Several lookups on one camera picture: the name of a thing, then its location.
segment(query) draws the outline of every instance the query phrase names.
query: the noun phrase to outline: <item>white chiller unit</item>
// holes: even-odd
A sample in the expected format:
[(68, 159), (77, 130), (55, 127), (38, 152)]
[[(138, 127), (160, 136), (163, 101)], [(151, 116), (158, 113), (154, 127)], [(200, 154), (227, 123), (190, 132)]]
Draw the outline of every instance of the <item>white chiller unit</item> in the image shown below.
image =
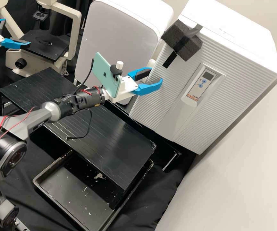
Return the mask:
[(203, 27), (202, 47), (165, 68), (174, 51), (165, 44), (148, 77), (162, 87), (139, 97), (130, 117), (201, 154), (277, 80), (277, 52), (269, 30), (217, 1), (190, 0), (178, 19)]

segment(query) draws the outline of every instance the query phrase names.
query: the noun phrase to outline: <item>white paint spot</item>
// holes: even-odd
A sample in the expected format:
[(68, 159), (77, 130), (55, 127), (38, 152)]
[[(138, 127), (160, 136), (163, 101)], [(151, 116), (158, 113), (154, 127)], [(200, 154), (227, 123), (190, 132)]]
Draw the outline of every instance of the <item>white paint spot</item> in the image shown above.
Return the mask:
[(94, 179), (98, 179), (98, 178), (103, 179), (103, 175), (102, 175), (101, 173), (98, 173), (98, 175), (96, 175), (96, 176), (94, 177)]

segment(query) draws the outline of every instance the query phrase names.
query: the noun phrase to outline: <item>white knob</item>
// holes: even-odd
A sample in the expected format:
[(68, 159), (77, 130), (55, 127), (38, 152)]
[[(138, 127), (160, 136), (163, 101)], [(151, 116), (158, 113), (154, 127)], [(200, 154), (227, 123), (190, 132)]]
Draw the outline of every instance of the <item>white knob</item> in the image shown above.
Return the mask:
[(123, 62), (122, 61), (117, 61), (116, 69), (122, 70), (122, 67), (123, 67)]

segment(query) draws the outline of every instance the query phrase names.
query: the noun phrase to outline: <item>digital display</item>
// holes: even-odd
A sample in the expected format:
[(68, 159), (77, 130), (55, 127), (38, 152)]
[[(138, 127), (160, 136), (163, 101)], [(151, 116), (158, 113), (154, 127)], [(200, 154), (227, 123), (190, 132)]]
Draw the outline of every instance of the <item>digital display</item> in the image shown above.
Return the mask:
[(203, 74), (203, 77), (204, 77), (205, 79), (211, 81), (212, 78), (214, 77), (214, 75), (213, 75), (213, 74), (210, 74), (209, 72), (205, 72), (205, 73)]

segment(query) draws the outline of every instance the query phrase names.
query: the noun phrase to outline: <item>black table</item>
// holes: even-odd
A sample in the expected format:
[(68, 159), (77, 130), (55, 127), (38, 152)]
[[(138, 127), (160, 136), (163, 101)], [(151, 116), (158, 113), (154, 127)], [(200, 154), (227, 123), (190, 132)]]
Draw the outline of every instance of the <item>black table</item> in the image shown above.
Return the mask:
[[(1, 88), (0, 94), (27, 112), (33, 106), (74, 90), (71, 82), (48, 68)], [(154, 152), (155, 145), (106, 108), (100, 106), (91, 111), (90, 132), (83, 139), (67, 141), (66, 137), (86, 133), (90, 119), (87, 110), (53, 124), (46, 123), (45, 127), (126, 190)]]

